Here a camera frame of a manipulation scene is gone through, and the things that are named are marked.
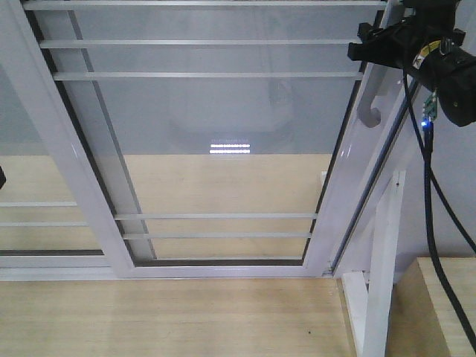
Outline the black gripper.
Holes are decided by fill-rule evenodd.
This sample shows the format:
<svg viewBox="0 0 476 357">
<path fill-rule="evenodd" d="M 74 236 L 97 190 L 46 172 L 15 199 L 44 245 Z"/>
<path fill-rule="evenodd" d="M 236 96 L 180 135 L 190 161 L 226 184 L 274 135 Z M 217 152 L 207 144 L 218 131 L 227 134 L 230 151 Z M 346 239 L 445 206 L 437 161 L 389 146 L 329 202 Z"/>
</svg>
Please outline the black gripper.
<svg viewBox="0 0 476 357">
<path fill-rule="evenodd" d="M 462 74 L 465 52 L 458 46 L 464 36 L 454 31 L 452 14 L 415 14 L 387 28 L 361 23 L 361 43 L 351 42 L 347 56 L 409 74 Z"/>
</svg>

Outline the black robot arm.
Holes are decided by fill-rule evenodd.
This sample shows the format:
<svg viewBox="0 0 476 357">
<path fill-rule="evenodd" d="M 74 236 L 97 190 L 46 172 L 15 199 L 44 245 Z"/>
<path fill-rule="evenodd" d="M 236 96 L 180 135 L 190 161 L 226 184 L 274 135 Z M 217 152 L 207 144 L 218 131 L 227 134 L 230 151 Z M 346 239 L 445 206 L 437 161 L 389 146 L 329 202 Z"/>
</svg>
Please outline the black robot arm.
<svg viewBox="0 0 476 357">
<path fill-rule="evenodd" d="M 475 56 L 461 48 L 466 33 L 455 27 L 456 1 L 403 1 L 414 14 L 387 28 L 358 27 L 361 43 L 347 56 L 402 69 L 436 91 L 446 117 L 462 127 L 475 122 Z"/>
</svg>

